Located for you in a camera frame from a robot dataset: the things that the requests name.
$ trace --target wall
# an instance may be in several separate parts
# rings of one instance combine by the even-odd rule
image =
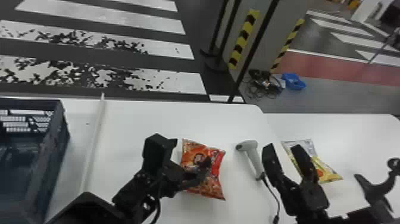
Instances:
[[[314,1],[320,0],[281,0],[279,2],[277,10],[274,13],[273,18],[271,19],[271,23],[265,31],[265,35],[256,51],[250,68],[260,70],[269,70],[271,68],[274,60],[278,56],[282,46],[285,44],[286,39],[294,28],[297,20],[299,18],[304,18],[307,9],[310,8],[311,3]],[[229,61],[230,55],[233,51],[233,48],[235,47],[248,10],[250,8],[260,10],[260,16],[254,25],[253,34],[248,39],[248,45],[242,53],[242,59],[238,63],[237,69],[231,70],[231,74],[234,78],[238,76],[238,73],[240,72],[240,69],[244,64],[244,61],[246,60],[246,57],[260,29],[261,23],[263,22],[263,18],[265,17],[265,14],[267,13],[270,4],[271,0],[242,0],[239,11],[235,18],[235,22],[232,27],[231,34],[229,36],[226,50],[223,54],[224,61]],[[228,11],[230,12],[230,10],[232,9],[233,0],[229,2],[229,5],[230,6]],[[226,13],[226,15],[224,16],[222,27],[226,27],[228,17],[229,13]],[[218,37],[217,46],[219,46],[221,42],[221,36],[222,35],[220,34],[220,36]]]
[[[360,7],[354,12],[354,15],[351,17],[352,20],[365,22],[368,16],[374,11],[378,2],[382,3],[382,9],[379,11],[378,15],[374,19],[378,20],[381,18],[383,13],[386,11],[388,6],[393,2],[393,0],[364,0]]]
[[[382,9],[380,10],[380,12],[378,13],[378,15],[376,15],[376,20],[379,20],[382,16],[383,13],[385,13],[386,9],[389,7],[389,5],[393,2],[394,0],[381,0],[380,2],[382,2],[383,6]]]

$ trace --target hazard stripe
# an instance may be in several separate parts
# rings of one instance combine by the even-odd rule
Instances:
[[[279,52],[278,57],[275,59],[274,64],[271,67],[270,72],[273,73],[276,68],[278,68],[280,61],[282,60],[282,57],[285,56],[286,51],[289,49],[290,44],[293,42],[294,38],[297,35],[297,32],[303,26],[304,24],[304,19],[299,19],[295,25],[295,28],[293,31],[290,33],[290,35],[287,37],[285,45],[282,47],[282,49]]]
[[[233,48],[233,52],[230,56],[228,66],[229,69],[236,69],[240,58],[242,57],[243,50],[247,46],[247,41],[253,32],[254,24],[257,21],[257,18],[260,14],[258,10],[249,10],[248,15],[246,16],[246,20],[243,24],[242,30],[240,31],[239,37],[236,41],[236,45]]]

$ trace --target barcode scanner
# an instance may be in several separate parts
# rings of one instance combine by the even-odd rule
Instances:
[[[265,177],[264,168],[261,164],[260,156],[257,152],[258,143],[256,140],[244,141],[236,146],[236,150],[244,151],[247,153],[247,156],[250,158],[251,163],[255,169],[255,179],[260,181],[263,177]]]

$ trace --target white floor marking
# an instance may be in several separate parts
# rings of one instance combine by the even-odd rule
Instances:
[[[0,37],[67,45],[78,43],[79,46],[87,48],[126,50],[136,53],[147,52],[151,55],[194,60],[193,52],[190,46],[186,44],[41,26],[16,21],[0,21]]]
[[[25,83],[80,88],[116,88],[133,91],[206,95],[198,73],[153,69],[116,69],[109,66],[38,60],[0,55],[0,83]]]
[[[124,2],[132,5],[141,5],[149,8],[157,8],[159,10],[166,10],[178,12],[175,2],[165,0],[112,0],[115,2]]]
[[[384,36],[384,37],[390,36],[390,35],[387,34],[386,32],[380,30],[379,28],[376,28],[376,27],[372,26],[372,25],[369,24],[369,23],[362,23],[362,24],[365,25],[366,27],[370,28],[371,30],[374,30],[375,32],[380,33],[380,34],[381,34],[382,36]]]
[[[322,26],[322,27],[346,31],[346,32],[350,32],[350,33],[357,33],[357,34],[366,35],[366,36],[373,36],[373,35],[369,34],[368,32],[366,32],[365,30],[362,30],[359,28],[354,28],[351,26],[344,26],[341,24],[331,23],[331,22],[324,21],[324,20],[317,20],[316,18],[312,18],[311,20],[316,22],[319,26]]]
[[[25,0],[17,6],[16,10],[185,34],[180,20],[62,0]]]
[[[229,96],[225,95],[211,95],[210,94],[210,100],[211,101],[217,101],[217,102],[227,102],[229,99]],[[233,102],[245,102],[242,97],[234,97]]]
[[[327,18],[329,20],[335,20],[335,21],[339,21],[339,22],[343,22],[343,23],[347,23],[347,24],[352,24],[350,21],[348,21],[347,19],[345,19],[343,17],[337,17],[337,16],[334,16],[334,15],[320,13],[320,12],[316,12],[316,11],[312,11],[312,10],[308,10],[307,14],[308,15],[313,15],[313,16],[316,16],[316,17]]]
[[[367,60],[370,60],[374,55],[375,52],[367,52],[367,51],[356,51],[357,53],[361,54]],[[372,63],[376,64],[385,64],[389,66],[397,66],[400,67],[400,58],[379,54]]]
[[[294,52],[294,53],[300,53],[300,54],[313,55],[313,56],[318,56],[318,57],[324,57],[324,58],[345,60],[345,61],[354,61],[354,62],[360,62],[360,63],[368,62],[367,60],[360,60],[360,59],[356,59],[356,58],[346,58],[346,57],[340,57],[340,56],[329,55],[329,54],[320,54],[320,53],[309,52],[309,51],[300,51],[300,50],[295,50],[295,49],[288,49],[287,51]]]
[[[348,36],[348,35],[343,35],[339,33],[331,33],[333,36],[337,37],[339,40],[341,40],[344,43],[351,43],[355,45],[361,45],[361,46],[367,46],[370,48],[377,48],[380,49],[383,46],[382,42],[379,41],[373,41],[369,39],[363,39],[363,38],[356,38],[355,36]],[[391,47],[390,45],[386,46],[384,48],[385,50],[388,51],[394,51],[394,52],[399,52],[397,49]]]

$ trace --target red floor marking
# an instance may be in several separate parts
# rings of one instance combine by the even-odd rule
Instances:
[[[303,77],[400,86],[400,67],[365,64],[334,58],[287,52],[276,73]]]

